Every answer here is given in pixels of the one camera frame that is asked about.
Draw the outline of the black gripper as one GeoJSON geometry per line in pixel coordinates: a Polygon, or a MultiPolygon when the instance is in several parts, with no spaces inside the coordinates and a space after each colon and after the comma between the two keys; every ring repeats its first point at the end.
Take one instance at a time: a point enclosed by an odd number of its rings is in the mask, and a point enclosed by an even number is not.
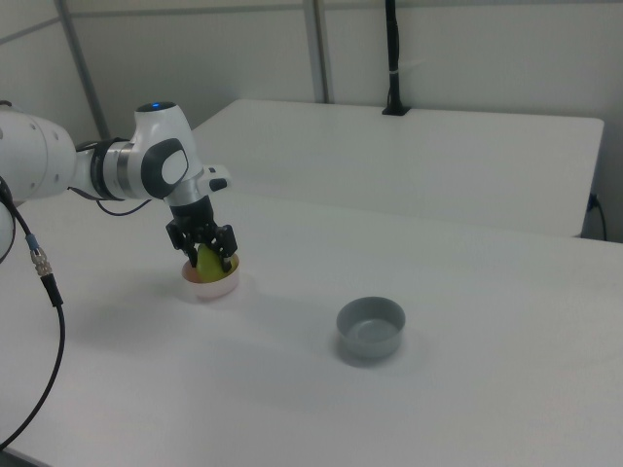
{"type": "Polygon", "coordinates": [[[238,251],[238,242],[231,225],[218,226],[209,196],[203,196],[190,204],[171,206],[172,220],[166,232],[175,250],[182,251],[192,268],[197,266],[198,251],[191,234],[207,232],[204,244],[214,253],[223,272],[232,269],[232,258],[238,251]]]}

